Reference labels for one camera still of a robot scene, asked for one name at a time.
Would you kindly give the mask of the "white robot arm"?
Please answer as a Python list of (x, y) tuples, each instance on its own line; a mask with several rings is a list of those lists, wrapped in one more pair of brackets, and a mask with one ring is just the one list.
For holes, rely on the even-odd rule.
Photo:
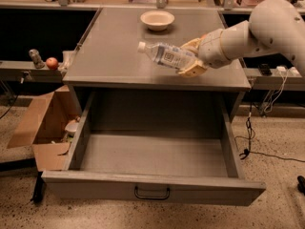
[(274, 53), (282, 54), (305, 76), (305, 22), (286, 0), (265, 0), (252, 10), (247, 21), (211, 31), (183, 48), (196, 54), (191, 65), (177, 71), (184, 77), (221, 68), (238, 58)]

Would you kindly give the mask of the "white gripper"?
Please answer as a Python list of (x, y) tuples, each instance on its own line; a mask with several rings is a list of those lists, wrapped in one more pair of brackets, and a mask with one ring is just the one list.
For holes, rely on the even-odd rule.
[(198, 53), (200, 60), (195, 60), (192, 65), (178, 70), (177, 73), (182, 77), (196, 77), (207, 71), (206, 66), (218, 69), (229, 65), (231, 60), (227, 58), (221, 47), (222, 32), (223, 29), (217, 29), (207, 33), (204, 39), (195, 38), (183, 44), (182, 49)]

